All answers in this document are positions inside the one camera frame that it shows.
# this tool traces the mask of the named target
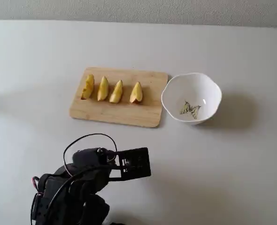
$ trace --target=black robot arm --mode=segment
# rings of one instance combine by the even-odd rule
[[[112,169],[120,170],[121,177],[110,177]],[[72,164],[66,168],[62,166],[54,174],[41,176],[31,219],[36,225],[101,225],[109,205],[96,193],[109,181],[150,175],[148,148],[119,152],[104,148],[78,151],[73,155]]]

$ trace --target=yellow butterfly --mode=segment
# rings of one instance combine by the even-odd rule
[[[198,105],[198,106],[191,106],[190,103],[185,101],[185,105],[180,110],[180,114],[185,114],[185,113],[190,112],[192,114],[193,118],[196,120],[200,107],[201,107],[200,105]]]

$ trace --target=bowl rim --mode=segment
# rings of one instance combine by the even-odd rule
[[[218,104],[217,108],[215,109],[215,111],[214,111],[210,116],[208,116],[208,117],[205,118],[205,119],[202,119],[202,120],[180,120],[180,119],[174,117],[174,116],[170,113],[170,111],[169,111],[169,110],[167,109],[167,107],[165,106],[165,104],[164,104],[164,102],[163,102],[163,100],[162,100],[162,97],[161,97],[162,106],[165,108],[165,110],[170,114],[170,116],[171,116],[172,118],[174,118],[175,120],[178,120],[178,121],[180,121],[180,122],[186,122],[186,123],[191,123],[191,122],[192,122],[192,123],[196,123],[196,122],[202,122],[202,121],[208,120],[209,118],[211,118],[211,117],[217,112],[217,110],[218,110],[218,108],[219,108],[219,105],[220,105],[220,103],[221,103],[221,100],[222,100],[222,91],[221,91],[220,87],[218,86],[218,84],[216,84],[216,83],[215,83],[209,76],[207,76],[206,74],[204,74],[204,73],[199,73],[199,72],[192,72],[192,73],[187,73],[187,74],[179,74],[179,75],[176,75],[176,76],[172,77],[172,79],[169,80],[169,82],[167,83],[165,89],[162,91],[162,96],[163,96],[164,92],[166,91],[168,85],[170,84],[170,82],[171,82],[172,80],[174,80],[175,78],[180,77],[180,76],[188,76],[188,75],[193,75],[193,74],[204,75],[204,76],[206,76],[207,78],[209,78],[209,79],[216,85],[216,87],[218,88],[218,90],[219,90],[220,93],[221,93],[221,96],[220,96],[220,99],[219,99],[219,104]]]

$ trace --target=white wall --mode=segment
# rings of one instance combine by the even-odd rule
[[[0,19],[277,27],[277,0],[0,0]]]

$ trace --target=apple slice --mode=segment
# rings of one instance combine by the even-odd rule
[[[89,74],[87,76],[85,83],[86,83],[86,85],[85,85],[85,88],[83,88],[82,95],[81,95],[81,99],[83,99],[83,100],[88,99],[92,94],[93,86],[95,84],[93,74]]]
[[[107,95],[108,95],[108,80],[106,77],[102,77],[101,78],[101,82],[99,85],[99,90],[98,90],[98,95],[97,95],[97,99],[98,101],[103,101],[104,99],[106,99]]]
[[[137,82],[134,88],[132,89],[129,101],[131,103],[139,103],[142,100],[143,100],[142,86],[140,85],[140,82]]]
[[[109,101],[111,103],[118,103],[121,99],[121,96],[123,94],[123,82],[122,80],[119,80],[118,83],[115,85],[115,89],[112,92]]]

